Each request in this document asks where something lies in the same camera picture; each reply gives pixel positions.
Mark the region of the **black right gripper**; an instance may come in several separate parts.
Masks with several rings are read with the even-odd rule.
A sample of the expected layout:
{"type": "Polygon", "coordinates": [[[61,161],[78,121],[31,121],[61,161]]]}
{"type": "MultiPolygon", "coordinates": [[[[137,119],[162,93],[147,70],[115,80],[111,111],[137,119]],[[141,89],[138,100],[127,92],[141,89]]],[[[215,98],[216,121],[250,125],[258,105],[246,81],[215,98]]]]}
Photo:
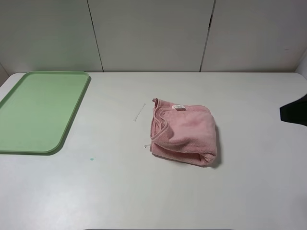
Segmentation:
{"type": "Polygon", "coordinates": [[[306,125],[307,124],[307,95],[280,107],[281,121],[306,125]]]}

